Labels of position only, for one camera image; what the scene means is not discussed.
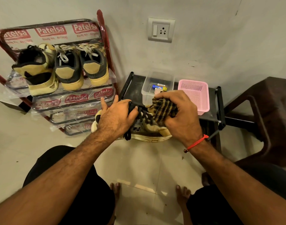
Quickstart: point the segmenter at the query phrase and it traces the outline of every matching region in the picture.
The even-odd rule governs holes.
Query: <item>checkered cloth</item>
[[[176,104],[169,99],[152,99],[152,105],[148,108],[148,111],[153,114],[153,119],[156,123],[162,123],[165,117],[175,117],[177,114]]]

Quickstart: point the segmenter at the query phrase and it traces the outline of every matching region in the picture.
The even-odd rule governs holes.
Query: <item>pink basket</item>
[[[183,90],[197,106],[198,115],[209,111],[208,84],[195,80],[180,80],[178,90]]]

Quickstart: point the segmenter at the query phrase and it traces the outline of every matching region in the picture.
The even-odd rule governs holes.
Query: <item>power socket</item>
[[[148,40],[172,42],[175,20],[148,19]]]

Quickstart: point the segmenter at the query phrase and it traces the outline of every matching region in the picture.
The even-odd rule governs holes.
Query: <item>shoe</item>
[[[65,90],[75,91],[84,84],[78,50],[67,45],[56,45],[55,74]]]
[[[49,94],[57,90],[59,80],[53,72],[55,48],[50,44],[29,45],[23,50],[12,69],[26,79],[32,96]]]
[[[81,65],[93,86],[100,86],[108,81],[108,63],[104,47],[97,40],[86,45],[76,45],[80,50]]]
[[[132,111],[135,105],[129,104],[129,111]],[[101,111],[98,111],[95,116],[95,121],[91,126],[91,132],[95,132],[97,130],[98,122],[100,120]],[[160,142],[164,140],[168,140],[172,137],[169,130],[166,127],[158,126],[153,120],[153,116],[151,113],[146,111],[145,107],[139,106],[138,108],[139,114],[136,117],[134,124],[130,127],[130,136],[129,133],[126,132],[124,136],[121,136],[119,139],[125,138],[126,140],[136,139],[145,142]]]

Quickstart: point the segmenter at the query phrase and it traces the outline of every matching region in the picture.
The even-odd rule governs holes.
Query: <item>foot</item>
[[[191,190],[187,189],[185,186],[183,189],[180,188],[179,185],[176,185],[176,198],[179,206],[183,208],[187,208],[186,203],[191,195]]]
[[[114,183],[110,184],[110,189],[114,192],[115,194],[115,204],[117,204],[119,198],[120,198],[120,189],[121,189],[121,184],[119,182],[114,185]]]

